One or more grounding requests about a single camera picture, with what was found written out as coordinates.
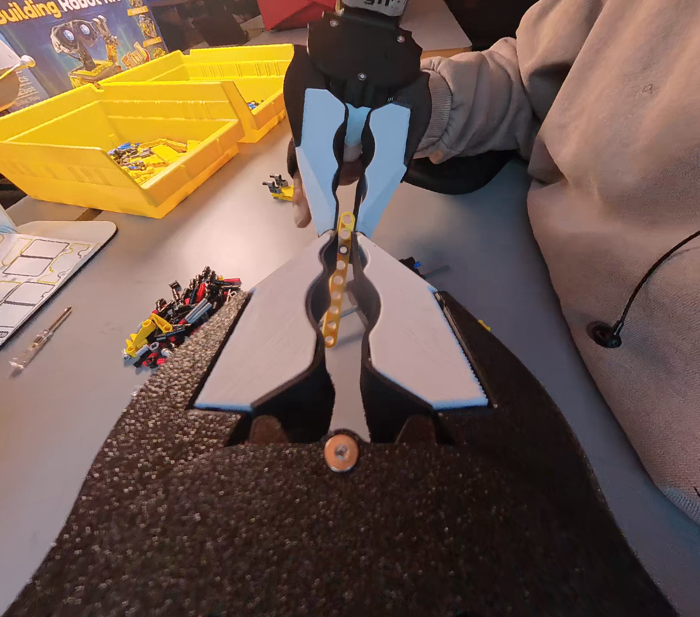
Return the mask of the small yellow pinned assembly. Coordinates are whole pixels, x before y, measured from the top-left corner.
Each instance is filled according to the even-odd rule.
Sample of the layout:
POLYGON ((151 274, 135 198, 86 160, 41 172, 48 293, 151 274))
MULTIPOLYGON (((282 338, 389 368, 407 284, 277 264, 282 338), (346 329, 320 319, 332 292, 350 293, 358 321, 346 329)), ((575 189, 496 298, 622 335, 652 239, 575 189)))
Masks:
POLYGON ((273 198, 279 201, 292 202, 294 197, 294 186, 290 184, 282 175, 269 175, 269 180, 262 182, 266 186, 273 198))

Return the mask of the robot kit box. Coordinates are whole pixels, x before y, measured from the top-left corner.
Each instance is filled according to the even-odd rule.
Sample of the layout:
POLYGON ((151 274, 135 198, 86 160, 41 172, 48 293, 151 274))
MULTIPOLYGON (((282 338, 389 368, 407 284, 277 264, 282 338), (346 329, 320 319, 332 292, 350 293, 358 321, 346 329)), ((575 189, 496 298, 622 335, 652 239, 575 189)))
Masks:
POLYGON ((145 0, 1 0, 1 42, 36 62, 15 73, 13 108, 103 83, 168 53, 145 0))

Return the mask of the person's right hand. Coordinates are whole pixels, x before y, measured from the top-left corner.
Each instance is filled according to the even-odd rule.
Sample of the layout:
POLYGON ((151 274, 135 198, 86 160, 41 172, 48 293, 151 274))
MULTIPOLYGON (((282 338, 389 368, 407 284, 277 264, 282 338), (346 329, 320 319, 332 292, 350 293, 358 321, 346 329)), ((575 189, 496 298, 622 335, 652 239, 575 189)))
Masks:
POLYGON ((293 175, 293 220, 298 228, 305 228, 311 222, 311 211, 307 196, 304 192, 302 176, 300 172, 293 175))

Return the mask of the heap of mixed building parts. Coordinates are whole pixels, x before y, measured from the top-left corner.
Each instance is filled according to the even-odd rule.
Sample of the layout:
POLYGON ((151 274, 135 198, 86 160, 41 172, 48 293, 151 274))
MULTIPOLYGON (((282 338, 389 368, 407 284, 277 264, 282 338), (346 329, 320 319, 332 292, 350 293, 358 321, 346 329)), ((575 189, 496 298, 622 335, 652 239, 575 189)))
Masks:
POLYGON ((107 151, 136 184, 143 186, 195 148, 195 141, 181 142, 159 138, 145 142, 126 142, 107 151))

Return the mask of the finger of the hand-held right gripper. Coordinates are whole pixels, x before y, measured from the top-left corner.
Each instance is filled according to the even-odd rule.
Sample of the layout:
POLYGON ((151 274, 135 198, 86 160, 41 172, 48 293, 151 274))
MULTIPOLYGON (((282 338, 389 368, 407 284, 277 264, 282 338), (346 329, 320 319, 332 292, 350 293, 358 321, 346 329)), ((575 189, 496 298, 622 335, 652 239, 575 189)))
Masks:
POLYGON ((355 192, 355 230, 371 238, 401 183, 410 110, 390 103, 373 110, 367 120, 374 152, 355 192))
POLYGON ((337 226, 335 180, 340 160, 336 157, 335 139, 339 135, 339 152, 343 154, 347 116, 346 105, 327 89, 306 89, 296 157, 311 222, 318 236, 334 231, 337 226))

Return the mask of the yellow plastic bin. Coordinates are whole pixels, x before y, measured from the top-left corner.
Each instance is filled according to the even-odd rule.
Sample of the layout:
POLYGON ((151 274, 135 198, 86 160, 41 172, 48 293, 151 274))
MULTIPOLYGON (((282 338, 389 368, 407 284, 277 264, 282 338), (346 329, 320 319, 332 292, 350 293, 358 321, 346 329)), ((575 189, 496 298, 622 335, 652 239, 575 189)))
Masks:
POLYGON ((216 82, 83 86, 1 118, 1 174, 49 202, 160 219, 238 152, 243 123, 216 82), (139 184, 109 156, 124 143, 190 146, 139 184))
POLYGON ((236 121, 242 142, 256 143, 285 116, 283 83, 292 44, 176 51, 99 83, 150 116, 189 121, 236 121), (250 110, 247 102, 264 100, 250 110))

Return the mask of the long yellow building beam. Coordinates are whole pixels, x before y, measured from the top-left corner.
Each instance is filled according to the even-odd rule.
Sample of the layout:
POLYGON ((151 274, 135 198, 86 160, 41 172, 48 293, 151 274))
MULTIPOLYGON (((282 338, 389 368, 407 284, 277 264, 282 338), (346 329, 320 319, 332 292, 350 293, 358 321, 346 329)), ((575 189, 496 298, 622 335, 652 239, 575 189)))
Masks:
POLYGON ((355 216, 351 212, 343 212, 337 225, 336 266, 329 279, 330 305, 323 316, 321 328, 323 342, 327 349, 333 348, 337 344, 354 227, 355 216))

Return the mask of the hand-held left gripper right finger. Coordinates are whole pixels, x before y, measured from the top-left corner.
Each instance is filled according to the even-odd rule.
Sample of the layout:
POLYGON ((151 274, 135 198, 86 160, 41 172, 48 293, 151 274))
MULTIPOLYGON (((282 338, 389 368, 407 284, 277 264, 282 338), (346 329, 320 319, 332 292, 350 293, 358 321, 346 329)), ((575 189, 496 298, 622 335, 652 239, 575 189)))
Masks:
POLYGON ((436 290, 363 234, 356 237, 363 275, 380 302, 369 331, 374 369, 435 410, 488 405, 436 290))

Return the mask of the grey desk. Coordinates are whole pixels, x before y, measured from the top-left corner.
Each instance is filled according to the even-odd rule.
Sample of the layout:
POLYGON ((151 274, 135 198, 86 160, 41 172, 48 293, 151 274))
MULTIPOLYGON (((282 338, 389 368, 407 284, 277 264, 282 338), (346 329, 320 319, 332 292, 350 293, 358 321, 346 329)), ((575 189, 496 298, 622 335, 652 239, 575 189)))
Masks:
POLYGON ((697 526, 654 485, 582 362, 533 237, 519 161, 485 188, 400 184, 370 240, 412 256, 485 408, 404 441, 361 401, 369 328, 344 320, 253 412, 194 403, 251 291, 316 238, 261 179, 287 122, 163 219, 117 234, 1 349, 5 616, 690 616, 697 526), (159 368, 126 339, 206 266, 241 292, 159 368), (19 375, 19 357, 71 315, 19 375))

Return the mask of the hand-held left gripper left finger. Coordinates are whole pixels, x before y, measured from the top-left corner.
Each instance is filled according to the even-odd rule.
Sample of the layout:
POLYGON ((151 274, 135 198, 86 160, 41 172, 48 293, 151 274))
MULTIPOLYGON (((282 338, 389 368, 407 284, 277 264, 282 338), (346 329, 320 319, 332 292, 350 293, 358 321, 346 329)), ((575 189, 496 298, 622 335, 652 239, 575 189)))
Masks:
POLYGON ((253 288, 195 408, 253 412, 310 368, 317 326, 307 296, 324 273, 321 253, 332 236, 323 233, 253 288))

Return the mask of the pile of small building parts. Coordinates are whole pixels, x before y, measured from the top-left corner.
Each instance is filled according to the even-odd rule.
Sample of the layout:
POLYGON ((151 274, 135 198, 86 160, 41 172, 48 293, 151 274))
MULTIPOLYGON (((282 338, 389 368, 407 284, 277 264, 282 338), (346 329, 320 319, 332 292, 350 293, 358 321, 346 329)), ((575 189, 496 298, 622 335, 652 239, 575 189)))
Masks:
POLYGON ((129 335, 122 359, 136 369, 164 365, 174 352, 241 292, 240 278, 227 278, 206 266, 187 286, 170 283, 171 297, 156 301, 151 313, 129 335))

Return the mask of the wood edged side table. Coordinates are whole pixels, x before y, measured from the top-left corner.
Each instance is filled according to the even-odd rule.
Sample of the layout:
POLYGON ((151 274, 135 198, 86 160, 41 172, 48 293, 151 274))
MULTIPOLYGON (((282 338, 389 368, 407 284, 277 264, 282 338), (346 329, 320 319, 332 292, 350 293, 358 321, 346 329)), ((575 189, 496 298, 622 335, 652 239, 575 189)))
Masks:
POLYGON ((412 32, 422 59, 472 50, 472 43, 444 0, 409 0, 400 27, 412 32))

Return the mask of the white printed mat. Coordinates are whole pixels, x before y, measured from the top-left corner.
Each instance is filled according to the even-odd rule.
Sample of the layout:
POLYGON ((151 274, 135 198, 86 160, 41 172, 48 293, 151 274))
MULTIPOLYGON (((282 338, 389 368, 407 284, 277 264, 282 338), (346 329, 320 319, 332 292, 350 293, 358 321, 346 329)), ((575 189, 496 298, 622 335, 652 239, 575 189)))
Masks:
POLYGON ((111 221, 1 225, 1 345, 115 236, 111 221))

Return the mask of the person's right forearm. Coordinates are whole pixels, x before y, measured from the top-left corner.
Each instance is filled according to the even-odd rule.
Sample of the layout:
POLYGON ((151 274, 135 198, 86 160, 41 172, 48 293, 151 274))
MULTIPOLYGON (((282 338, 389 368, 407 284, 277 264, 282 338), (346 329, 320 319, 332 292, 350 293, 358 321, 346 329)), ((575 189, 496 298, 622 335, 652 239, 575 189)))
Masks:
POLYGON ((515 150, 528 160, 561 87, 552 70, 520 59, 513 38, 483 52, 425 59, 421 70, 432 113, 415 158, 434 164, 487 151, 515 150))

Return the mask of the person's beige sweatshirt torso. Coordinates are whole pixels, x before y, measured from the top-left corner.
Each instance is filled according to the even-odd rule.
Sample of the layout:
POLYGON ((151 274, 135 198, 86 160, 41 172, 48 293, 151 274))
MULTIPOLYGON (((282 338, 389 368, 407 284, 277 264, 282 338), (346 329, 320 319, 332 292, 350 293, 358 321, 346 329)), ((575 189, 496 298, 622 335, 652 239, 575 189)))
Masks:
POLYGON ((517 31, 542 124, 528 210, 591 376, 659 489, 699 521, 699 0, 539 0, 517 31))

